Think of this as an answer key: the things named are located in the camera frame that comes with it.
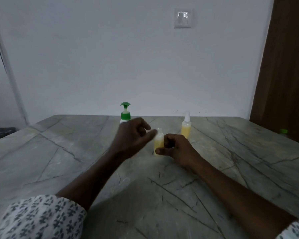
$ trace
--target marble table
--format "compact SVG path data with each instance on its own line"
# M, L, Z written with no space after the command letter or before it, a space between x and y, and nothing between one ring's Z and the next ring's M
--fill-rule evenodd
M179 133L179 117L144 117ZM119 116L56 115L0 139L0 217L54 194L108 149ZM227 176L299 217L299 144L238 117L191 117L189 141ZM82 238L247 238L207 186L148 144L125 161L90 209Z

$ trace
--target wooden door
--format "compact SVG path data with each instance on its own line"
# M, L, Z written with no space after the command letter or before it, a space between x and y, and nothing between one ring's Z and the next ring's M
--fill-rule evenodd
M250 121L299 142L299 0L275 0Z

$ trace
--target light switch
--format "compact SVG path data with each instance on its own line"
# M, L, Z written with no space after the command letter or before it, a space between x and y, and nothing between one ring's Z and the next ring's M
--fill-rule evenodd
M188 8L175 8L174 28L190 28L192 26L193 10Z

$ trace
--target patterned sleeve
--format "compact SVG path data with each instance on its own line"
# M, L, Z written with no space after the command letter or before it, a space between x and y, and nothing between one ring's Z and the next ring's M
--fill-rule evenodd
M40 195L9 205L0 225L0 239L80 238L86 211L74 201Z
M299 239L299 221L291 223L276 239Z

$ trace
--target spray bottle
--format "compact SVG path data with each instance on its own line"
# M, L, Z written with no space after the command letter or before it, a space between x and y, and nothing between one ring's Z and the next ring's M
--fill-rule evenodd
M164 147L164 134L163 130L159 127L157 128L157 134L154 138L154 155L159 156L155 153L156 148L163 148Z
M186 112L185 119L182 122L182 130L180 134L184 135L188 139L190 129L192 127L192 123L189 121L190 120L190 112Z
M131 120L131 113L128 111L128 106L131 105L128 102L123 102L121 106L124 107L124 111L121 113L121 120L120 123L122 122L128 122Z

